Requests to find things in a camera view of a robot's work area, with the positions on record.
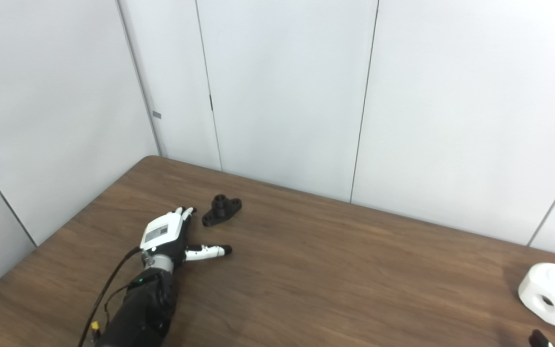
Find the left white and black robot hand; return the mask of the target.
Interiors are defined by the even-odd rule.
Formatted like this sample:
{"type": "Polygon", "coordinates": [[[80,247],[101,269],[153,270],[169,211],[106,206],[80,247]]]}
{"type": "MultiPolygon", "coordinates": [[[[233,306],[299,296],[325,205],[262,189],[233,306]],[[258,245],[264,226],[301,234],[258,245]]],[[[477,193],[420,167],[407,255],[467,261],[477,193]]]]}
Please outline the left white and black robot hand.
{"type": "Polygon", "coordinates": [[[194,207],[178,207],[152,220],[141,239],[141,257],[145,268],[157,267],[173,272],[185,262],[204,261],[230,255],[230,245],[191,245],[189,227],[194,207]]]}

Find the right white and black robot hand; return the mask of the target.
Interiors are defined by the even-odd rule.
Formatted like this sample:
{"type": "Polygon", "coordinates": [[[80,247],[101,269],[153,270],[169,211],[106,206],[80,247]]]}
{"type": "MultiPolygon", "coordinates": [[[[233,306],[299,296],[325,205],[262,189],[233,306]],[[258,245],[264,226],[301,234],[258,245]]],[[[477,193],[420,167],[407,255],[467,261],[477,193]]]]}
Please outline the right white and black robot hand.
{"type": "Polygon", "coordinates": [[[538,329],[531,332],[529,336],[529,344],[531,347],[553,347],[553,343],[538,329]]]}

